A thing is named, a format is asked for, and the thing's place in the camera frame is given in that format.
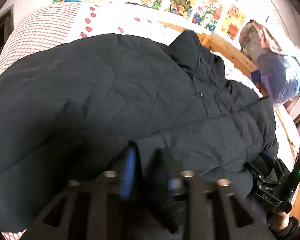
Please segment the person right hand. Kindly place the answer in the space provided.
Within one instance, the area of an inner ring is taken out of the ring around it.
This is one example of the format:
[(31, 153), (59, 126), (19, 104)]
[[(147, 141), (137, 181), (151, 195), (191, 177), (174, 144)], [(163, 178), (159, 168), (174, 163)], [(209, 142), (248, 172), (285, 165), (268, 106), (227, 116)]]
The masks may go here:
[(271, 223), (270, 229), (275, 233), (281, 233), (289, 225), (289, 214), (285, 211), (279, 211), (274, 215), (274, 220)]

